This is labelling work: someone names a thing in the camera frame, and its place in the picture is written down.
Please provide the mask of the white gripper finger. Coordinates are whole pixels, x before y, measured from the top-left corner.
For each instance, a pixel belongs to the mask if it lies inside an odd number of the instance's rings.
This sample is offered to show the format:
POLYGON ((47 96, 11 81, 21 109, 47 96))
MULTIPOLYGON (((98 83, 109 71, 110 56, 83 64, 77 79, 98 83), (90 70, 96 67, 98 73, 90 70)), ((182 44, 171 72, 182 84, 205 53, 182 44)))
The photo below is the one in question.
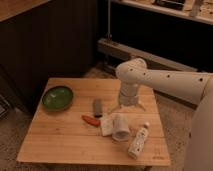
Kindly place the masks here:
POLYGON ((138 107, 140 107, 143 111, 146 111, 145 107, 144 107, 141 103, 138 103, 137 105, 138 105, 138 107))
POLYGON ((113 107, 112 109, 110 109, 109 114, 111 114, 111 113, 113 113, 113 112, 115 112, 116 110, 119 110, 119 109, 121 109, 121 105, 117 105, 117 106, 113 107))

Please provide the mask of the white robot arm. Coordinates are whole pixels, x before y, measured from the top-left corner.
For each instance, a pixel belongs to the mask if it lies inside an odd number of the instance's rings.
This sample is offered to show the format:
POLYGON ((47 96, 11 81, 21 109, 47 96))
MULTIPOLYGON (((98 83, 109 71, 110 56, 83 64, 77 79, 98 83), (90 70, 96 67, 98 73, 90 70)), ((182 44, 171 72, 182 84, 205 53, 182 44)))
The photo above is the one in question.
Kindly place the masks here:
POLYGON ((141 58, 119 64, 115 73, 120 105, 137 104, 141 85, 195 104, 184 171, 213 171, 213 73, 148 69, 141 58))

